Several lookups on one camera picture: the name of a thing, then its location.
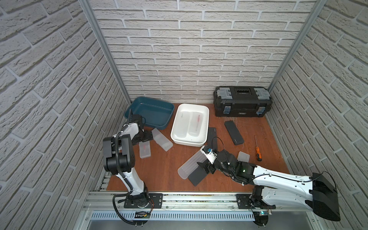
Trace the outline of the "smooth translucent pencil case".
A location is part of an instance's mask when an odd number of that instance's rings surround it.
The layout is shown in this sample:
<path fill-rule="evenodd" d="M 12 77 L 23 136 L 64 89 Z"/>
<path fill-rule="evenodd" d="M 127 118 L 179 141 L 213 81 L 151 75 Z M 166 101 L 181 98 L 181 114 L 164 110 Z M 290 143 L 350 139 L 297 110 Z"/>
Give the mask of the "smooth translucent pencil case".
<path fill-rule="evenodd" d="M 185 138 L 188 134 L 190 112 L 181 112 L 177 118 L 174 134 L 179 138 Z"/>

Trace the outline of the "translucent case red content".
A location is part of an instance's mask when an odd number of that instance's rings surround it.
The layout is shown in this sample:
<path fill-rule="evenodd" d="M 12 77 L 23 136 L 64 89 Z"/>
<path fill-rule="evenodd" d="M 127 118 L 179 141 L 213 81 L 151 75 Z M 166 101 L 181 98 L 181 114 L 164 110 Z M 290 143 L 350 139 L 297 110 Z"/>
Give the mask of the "translucent case red content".
<path fill-rule="evenodd" d="M 203 122 L 203 114 L 199 112 L 192 113 L 192 119 L 189 124 L 188 134 L 192 137 L 198 137 Z"/>

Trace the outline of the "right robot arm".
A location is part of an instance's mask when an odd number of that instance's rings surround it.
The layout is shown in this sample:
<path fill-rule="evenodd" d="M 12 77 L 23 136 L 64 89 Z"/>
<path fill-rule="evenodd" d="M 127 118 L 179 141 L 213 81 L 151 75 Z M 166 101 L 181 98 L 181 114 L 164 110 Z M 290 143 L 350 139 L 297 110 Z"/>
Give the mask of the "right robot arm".
<path fill-rule="evenodd" d="M 303 207 L 323 219 L 341 220 L 336 183 L 323 173 L 302 176 L 277 172 L 239 161 L 228 151 L 215 151 L 209 146 L 202 146 L 200 152 L 207 158 L 198 163 L 205 173 L 220 171 L 236 183 L 254 187 L 250 196 L 254 208 Z"/>

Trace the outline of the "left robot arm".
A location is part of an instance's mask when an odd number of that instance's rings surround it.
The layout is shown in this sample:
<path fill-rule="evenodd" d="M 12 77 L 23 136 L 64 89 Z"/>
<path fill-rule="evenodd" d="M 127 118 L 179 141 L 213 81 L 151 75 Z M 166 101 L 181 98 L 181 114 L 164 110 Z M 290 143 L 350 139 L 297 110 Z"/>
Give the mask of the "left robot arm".
<path fill-rule="evenodd" d="M 111 137 L 103 139 L 103 166 L 105 171 L 116 175 L 128 189 L 126 200 L 139 208 L 150 202 L 148 188 L 135 170 L 133 145 L 150 138 L 144 131 L 142 116 L 130 115 L 123 129 Z"/>

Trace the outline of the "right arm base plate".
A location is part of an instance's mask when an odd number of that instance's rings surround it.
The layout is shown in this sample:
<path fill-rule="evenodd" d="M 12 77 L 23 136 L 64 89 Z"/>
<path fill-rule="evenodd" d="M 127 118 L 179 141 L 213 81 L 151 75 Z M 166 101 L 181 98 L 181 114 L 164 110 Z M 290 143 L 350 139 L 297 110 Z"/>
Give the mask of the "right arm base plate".
<path fill-rule="evenodd" d="M 262 196 L 251 194 L 236 194 L 238 209 L 276 209 L 275 205 L 268 205 Z"/>

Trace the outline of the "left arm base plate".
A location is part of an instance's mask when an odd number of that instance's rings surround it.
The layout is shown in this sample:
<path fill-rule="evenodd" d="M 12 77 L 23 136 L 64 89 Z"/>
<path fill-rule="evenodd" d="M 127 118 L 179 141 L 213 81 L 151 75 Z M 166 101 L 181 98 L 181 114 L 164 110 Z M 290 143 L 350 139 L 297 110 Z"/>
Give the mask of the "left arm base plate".
<path fill-rule="evenodd" d="M 163 193 L 149 193 L 140 195 L 129 195 L 125 199 L 125 209 L 151 209 L 153 202 L 154 209 L 160 209 L 163 202 Z"/>

